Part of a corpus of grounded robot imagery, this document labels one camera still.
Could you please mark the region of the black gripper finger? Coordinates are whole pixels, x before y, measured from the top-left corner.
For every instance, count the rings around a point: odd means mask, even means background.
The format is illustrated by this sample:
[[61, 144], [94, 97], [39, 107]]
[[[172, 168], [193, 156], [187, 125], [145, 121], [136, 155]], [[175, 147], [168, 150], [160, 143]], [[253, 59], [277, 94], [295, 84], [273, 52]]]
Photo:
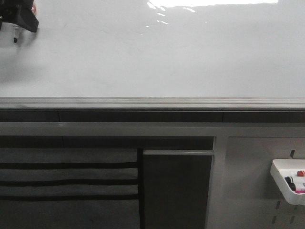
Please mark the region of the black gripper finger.
[[30, 31], [37, 32], [39, 21], [37, 20], [33, 10], [33, 0], [17, 0], [17, 14], [15, 24]]

